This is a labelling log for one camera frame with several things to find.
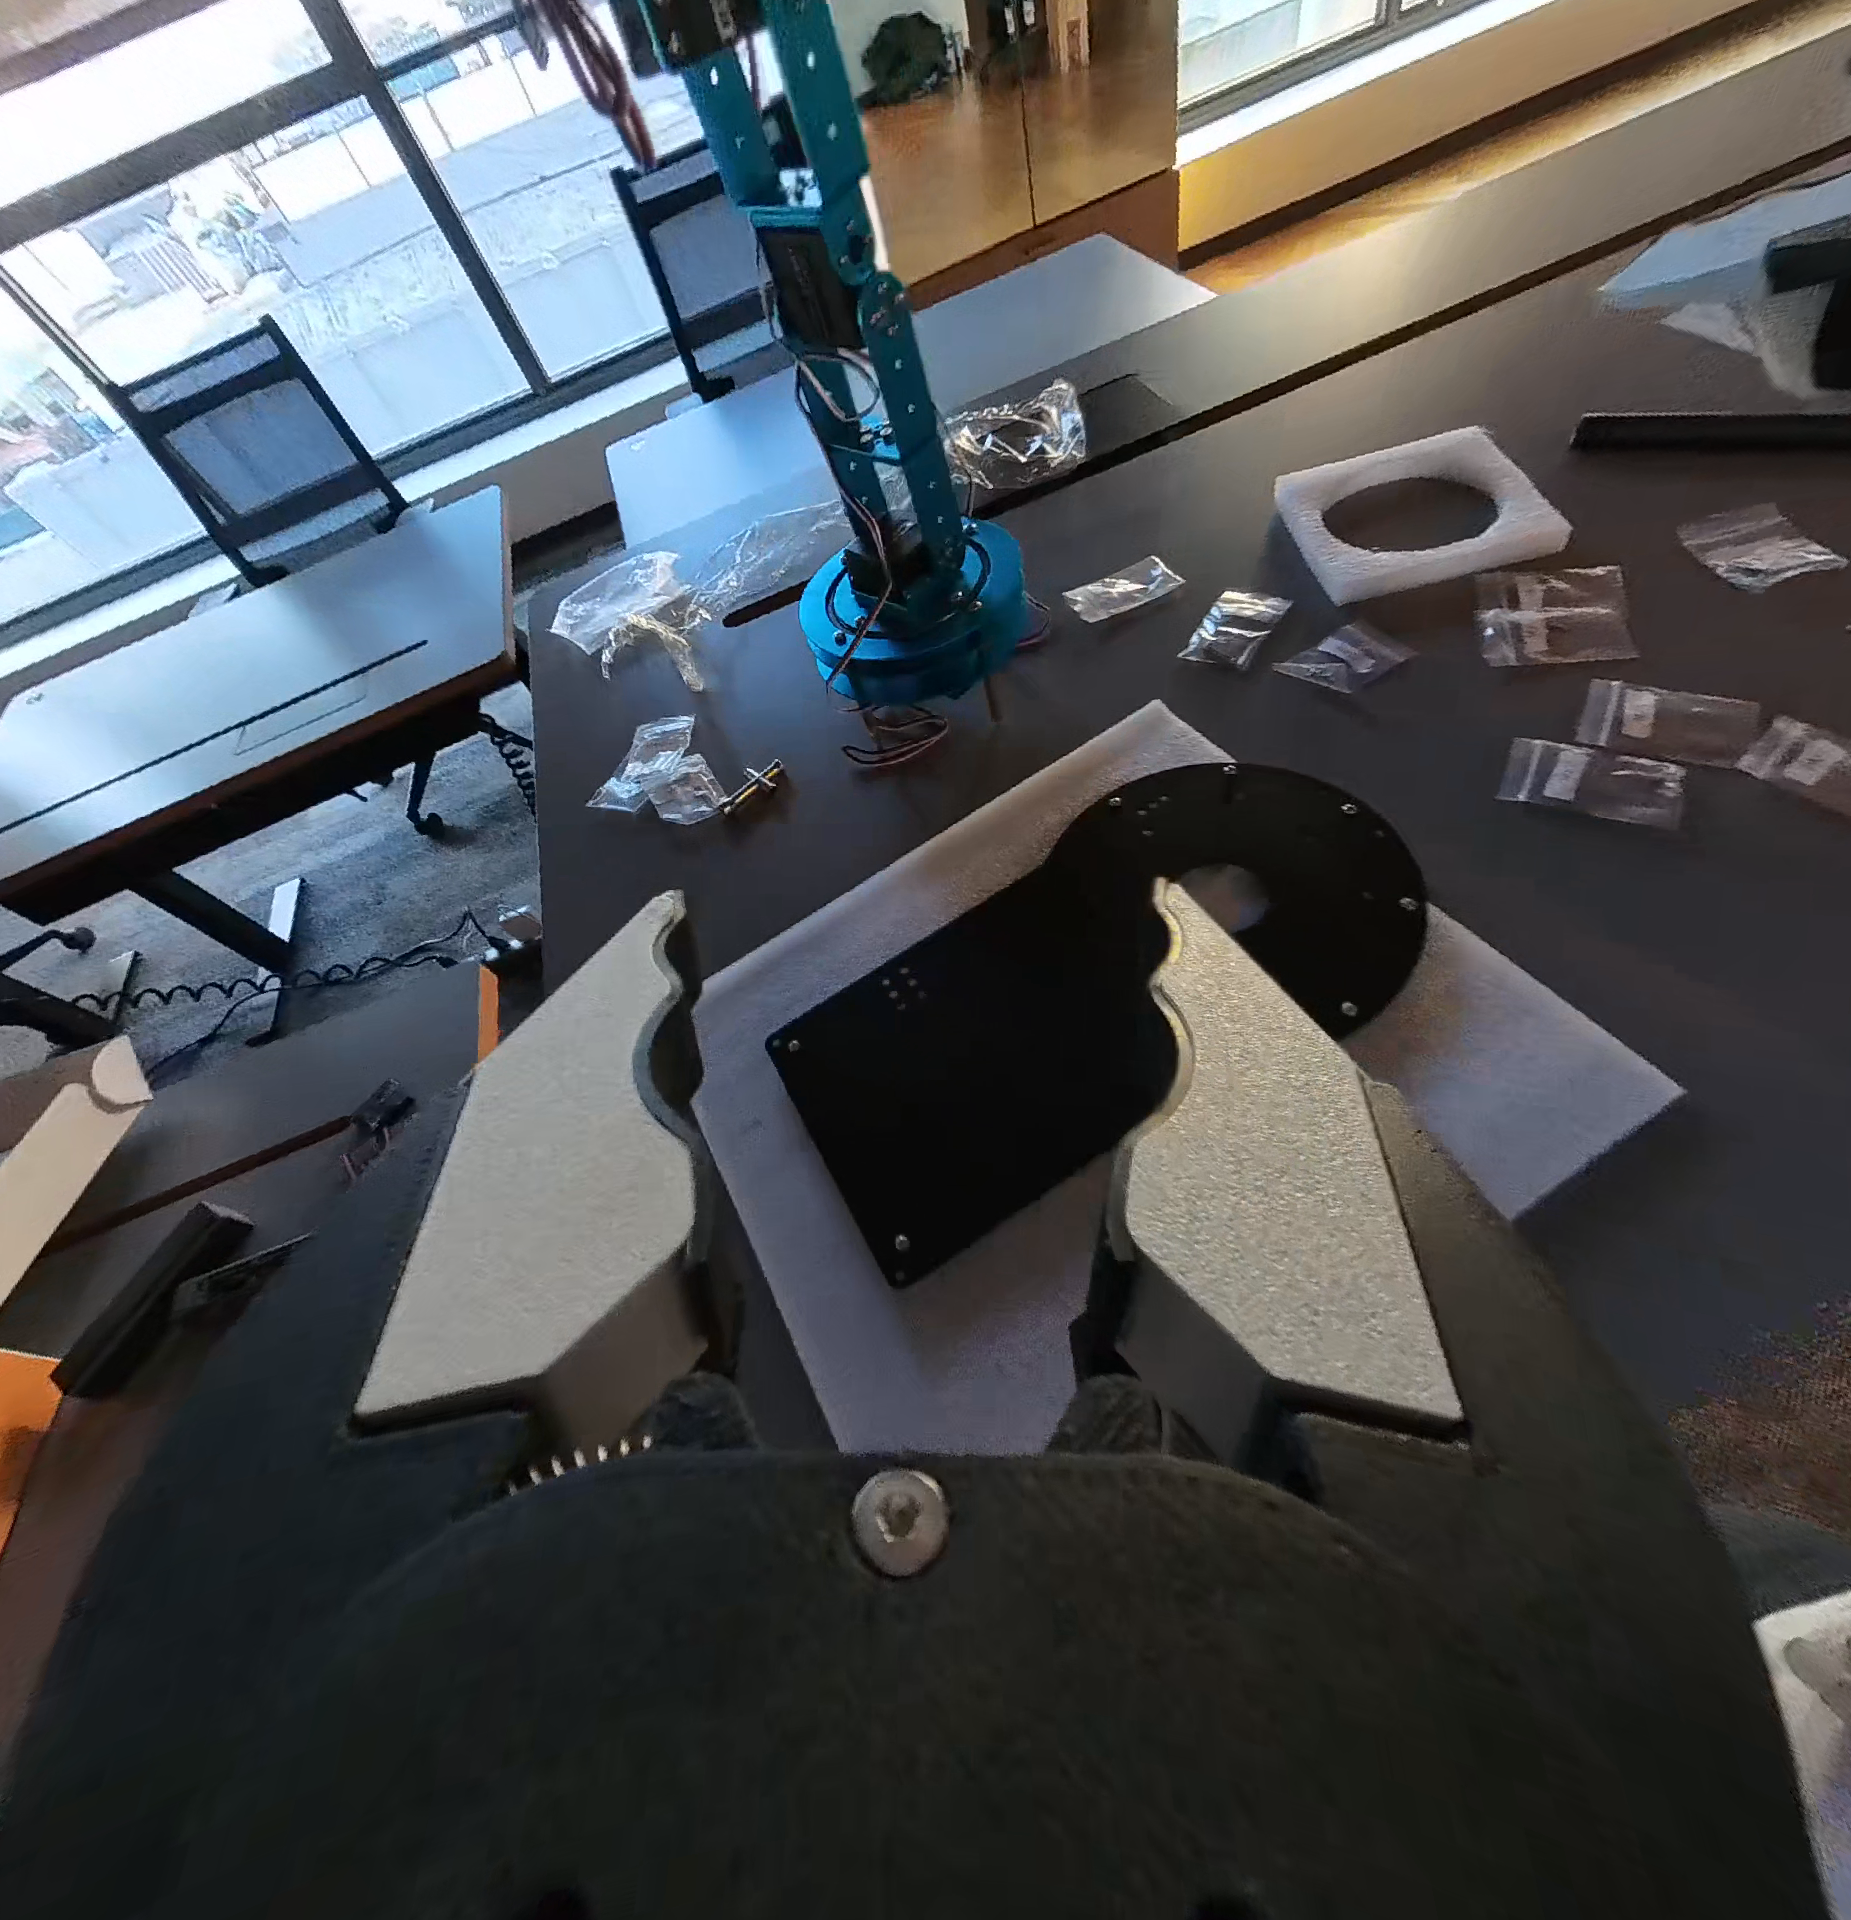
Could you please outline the small black connector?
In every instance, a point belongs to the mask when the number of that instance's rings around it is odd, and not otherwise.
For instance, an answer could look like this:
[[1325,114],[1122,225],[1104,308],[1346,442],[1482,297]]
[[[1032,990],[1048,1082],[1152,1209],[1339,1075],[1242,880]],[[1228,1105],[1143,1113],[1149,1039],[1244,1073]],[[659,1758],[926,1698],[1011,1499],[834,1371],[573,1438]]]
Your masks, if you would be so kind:
[[398,1078],[387,1078],[363,1099],[347,1122],[340,1165],[348,1186],[363,1182],[363,1174],[387,1156],[417,1105]]

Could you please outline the black bar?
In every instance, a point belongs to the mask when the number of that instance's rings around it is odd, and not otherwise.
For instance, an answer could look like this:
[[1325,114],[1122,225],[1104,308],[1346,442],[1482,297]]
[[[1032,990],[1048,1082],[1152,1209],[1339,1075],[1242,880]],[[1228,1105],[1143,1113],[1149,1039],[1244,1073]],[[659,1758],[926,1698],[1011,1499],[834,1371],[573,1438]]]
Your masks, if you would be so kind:
[[1585,455],[1851,455],[1851,414],[1585,414],[1571,448]]

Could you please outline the orange white cardboard box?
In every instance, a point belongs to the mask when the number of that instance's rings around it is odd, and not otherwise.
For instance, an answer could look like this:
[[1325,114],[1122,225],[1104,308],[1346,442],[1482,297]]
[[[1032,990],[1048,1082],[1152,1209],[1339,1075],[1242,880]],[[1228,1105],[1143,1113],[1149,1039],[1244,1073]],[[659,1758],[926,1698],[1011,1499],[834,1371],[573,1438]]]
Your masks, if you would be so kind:
[[[149,1103],[124,1038],[0,1082],[0,1311]],[[54,1370],[54,1359],[0,1347],[0,1560],[64,1403]]]

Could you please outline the white foam sheet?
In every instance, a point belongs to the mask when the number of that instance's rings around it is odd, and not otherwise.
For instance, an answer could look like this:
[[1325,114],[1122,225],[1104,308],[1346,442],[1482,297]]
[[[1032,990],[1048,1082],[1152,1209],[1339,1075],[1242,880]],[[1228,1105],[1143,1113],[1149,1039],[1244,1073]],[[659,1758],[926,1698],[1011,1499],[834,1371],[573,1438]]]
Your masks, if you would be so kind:
[[[769,1302],[843,1453],[1034,1454],[1071,1396],[1108,1163],[894,1290],[806,1140],[769,1034],[1032,871],[1120,783],[1219,764],[1152,702],[707,981],[693,1112]],[[1435,909],[1421,965],[1350,1043],[1489,1202],[1523,1218],[1682,1091]]]

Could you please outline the short black profile piece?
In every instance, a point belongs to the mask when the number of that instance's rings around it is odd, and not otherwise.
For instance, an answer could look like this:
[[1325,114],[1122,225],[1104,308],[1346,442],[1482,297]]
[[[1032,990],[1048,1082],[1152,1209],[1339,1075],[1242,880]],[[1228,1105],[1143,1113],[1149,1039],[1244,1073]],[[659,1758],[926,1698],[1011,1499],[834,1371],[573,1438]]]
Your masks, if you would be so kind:
[[57,1393],[75,1403],[115,1396],[163,1343],[177,1290],[228,1264],[251,1235],[255,1221],[246,1214],[214,1202],[193,1205],[57,1364]]

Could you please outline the dark desk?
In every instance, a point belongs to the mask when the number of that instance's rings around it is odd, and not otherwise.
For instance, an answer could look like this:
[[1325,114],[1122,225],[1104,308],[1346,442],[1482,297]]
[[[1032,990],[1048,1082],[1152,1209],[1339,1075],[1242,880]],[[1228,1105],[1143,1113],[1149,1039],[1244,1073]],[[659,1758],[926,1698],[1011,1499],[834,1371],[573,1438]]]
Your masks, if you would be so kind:
[[1585,414],[1776,414],[1751,356],[1604,312],[1606,266],[1557,278],[1297,393],[1080,474],[1009,511],[1053,605],[1041,649],[963,709],[908,771],[841,753],[794,612],[728,635],[705,743],[719,767],[781,757],[792,792],[755,827],[659,827],[583,808],[645,711],[679,707],[665,660],[610,681],[536,638],[539,900],[548,981],[666,886],[721,970],[1027,781],[1134,709],[1166,702],[1203,737],[1345,783],[1401,827],[1447,914],[1684,1087],[1687,1099],[1542,1202],[1528,1235],[1634,1391],[1705,1463],[1756,1435],[1744,1387],[1851,1385],[1851,822],[1700,769],[1682,827],[1624,827],[1502,804],[1516,737],[1571,734],[1583,677],[1497,670],[1465,587],[1380,603],[1415,660],[1359,702],[1258,667],[1175,654],[1221,589],[1327,596],[1274,529],[1288,471],[1479,425],[1578,539],[1618,562],[1636,668],[1851,735],[1851,451],[1585,455]]

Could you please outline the dark backpack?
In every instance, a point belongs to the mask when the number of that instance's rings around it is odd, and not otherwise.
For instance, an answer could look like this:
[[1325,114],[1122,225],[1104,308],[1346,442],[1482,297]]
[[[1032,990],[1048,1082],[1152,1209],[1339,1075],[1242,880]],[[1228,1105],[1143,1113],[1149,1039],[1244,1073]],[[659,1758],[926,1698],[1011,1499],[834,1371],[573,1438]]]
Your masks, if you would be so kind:
[[862,108],[901,107],[935,93],[953,73],[949,41],[930,13],[891,13],[862,50]]

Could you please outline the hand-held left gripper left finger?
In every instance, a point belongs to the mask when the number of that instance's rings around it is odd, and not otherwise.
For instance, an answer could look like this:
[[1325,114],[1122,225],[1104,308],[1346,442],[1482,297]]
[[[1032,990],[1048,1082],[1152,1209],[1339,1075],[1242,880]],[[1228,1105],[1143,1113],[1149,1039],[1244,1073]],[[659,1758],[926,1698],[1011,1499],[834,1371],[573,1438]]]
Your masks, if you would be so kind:
[[666,889],[481,1062],[363,1373],[363,1431],[520,1412],[557,1454],[628,1449],[721,1355],[700,990]]

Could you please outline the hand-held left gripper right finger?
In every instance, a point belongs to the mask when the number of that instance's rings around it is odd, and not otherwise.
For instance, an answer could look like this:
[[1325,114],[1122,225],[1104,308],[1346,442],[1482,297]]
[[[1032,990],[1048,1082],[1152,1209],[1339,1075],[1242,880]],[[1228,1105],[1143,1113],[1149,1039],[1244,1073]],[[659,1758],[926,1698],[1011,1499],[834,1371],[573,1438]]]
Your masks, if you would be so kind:
[[1154,907],[1173,1069],[1115,1158],[1117,1355],[1230,1467],[1299,1414],[1461,1435],[1368,1080],[1177,882]]

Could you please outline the black box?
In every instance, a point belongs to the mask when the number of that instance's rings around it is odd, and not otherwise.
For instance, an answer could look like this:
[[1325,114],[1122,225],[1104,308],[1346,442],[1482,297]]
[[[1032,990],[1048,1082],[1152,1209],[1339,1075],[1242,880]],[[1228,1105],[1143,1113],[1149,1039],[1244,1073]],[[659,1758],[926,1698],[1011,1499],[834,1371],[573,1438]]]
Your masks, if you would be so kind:
[[1777,391],[1851,395],[1851,214],[1769,244],[1763,273],[1754,333]]

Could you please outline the grey folding table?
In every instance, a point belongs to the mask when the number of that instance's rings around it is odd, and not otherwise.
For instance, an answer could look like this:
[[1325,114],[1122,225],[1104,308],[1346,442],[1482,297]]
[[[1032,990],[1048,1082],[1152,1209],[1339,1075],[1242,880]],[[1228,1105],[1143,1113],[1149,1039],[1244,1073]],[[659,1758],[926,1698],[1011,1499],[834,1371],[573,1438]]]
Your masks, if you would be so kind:
[[[914,315],[944,419],[1173,322],[1212,294],[1110,237],[1090,237]],[[702,518],[781,488],[836,488],[806,418],[808,384],[778,372],[608,449],[628,548],[668,543]]]
[[0,909],[57,928],[135,896],[274,981],[294,967],[299,879],[257,919],[184,877],[214,852],[477,737],[520,682],[506,493],[410,511],[274,587],[16,691],[0,709]]

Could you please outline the large glass window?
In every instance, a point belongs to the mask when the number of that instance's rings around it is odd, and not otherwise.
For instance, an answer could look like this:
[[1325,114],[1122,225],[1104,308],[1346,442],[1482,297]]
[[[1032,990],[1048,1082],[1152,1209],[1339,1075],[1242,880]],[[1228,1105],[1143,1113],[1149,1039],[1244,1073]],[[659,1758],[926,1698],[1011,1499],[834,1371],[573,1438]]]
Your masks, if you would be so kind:
[[[652,158],[702,138],[583,4]],[[393,474],[679,363],[537,4],[0,4],[0,645],[207,552],[103,386],[274,317]]]
[[1177,128],[1193,133],[1449,24],[1507,25],[1528,2],[1184,2]]

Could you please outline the black metal base plate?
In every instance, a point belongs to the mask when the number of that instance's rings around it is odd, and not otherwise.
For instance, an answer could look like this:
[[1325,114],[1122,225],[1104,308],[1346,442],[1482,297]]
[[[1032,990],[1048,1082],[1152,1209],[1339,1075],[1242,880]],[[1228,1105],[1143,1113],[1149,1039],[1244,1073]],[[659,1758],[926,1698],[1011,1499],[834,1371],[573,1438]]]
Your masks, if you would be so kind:
[[1209,868],[1258,886],[1258,921],[1221,930],[1336,1041],[1421,963],[1431,896],[1398,827],[1313,776],[1207,764],[1122,783],[1023,879],[769,1034],[889,1288],[1156,1113],[1177,1050],[1150,988],[1154,889]]

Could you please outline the scattered labelled zip bags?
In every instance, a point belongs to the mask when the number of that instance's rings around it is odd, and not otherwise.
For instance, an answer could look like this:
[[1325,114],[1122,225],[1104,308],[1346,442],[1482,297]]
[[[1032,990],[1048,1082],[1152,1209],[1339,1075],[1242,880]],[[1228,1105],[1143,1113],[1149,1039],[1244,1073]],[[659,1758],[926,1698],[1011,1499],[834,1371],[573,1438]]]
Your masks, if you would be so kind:
[[[1790,587],[1848,566],[1772,504],[1691,524],[1678,543],[1707,575],[1740,592]],[[1180,587],[1168,562],[1149,557],[1071,589],[1062,599],[1080,621],[1104,622],[1152,607]],[[1617,566],[1489,571],[1472,587],[1472,626],[1493,670],[1578,670],[1643,658]],[[1230,589],[1200,617],[1180,661],[1244,675],[1286,615],[1285,599]],[[1357,702],[1412,660],[1403,644],[1353,621],[1274,661],[1274,679]],[[1572,735],[1514,739],[1495,797],[1615,826],[1678,827],[1687,771],[1714,769],[1770,783],[1851,824],[1851,737],[1788,714],[1767,720],[1756,702],[1597,679],[1588,684]]]

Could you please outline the black mesh chair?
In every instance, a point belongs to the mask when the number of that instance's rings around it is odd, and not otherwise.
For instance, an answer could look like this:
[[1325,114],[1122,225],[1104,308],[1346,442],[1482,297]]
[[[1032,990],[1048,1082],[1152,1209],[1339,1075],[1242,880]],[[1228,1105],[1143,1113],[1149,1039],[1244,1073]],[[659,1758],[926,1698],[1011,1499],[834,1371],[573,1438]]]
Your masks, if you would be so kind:
[[410,513],[274,317],[103,395],[244,589],[274,587]]
[[709,142],[677,149],[652,170],[615,165],[610,181],[693,402],[712,403],[778,372],[788,356],[769,324],[756,237],[725,191]]

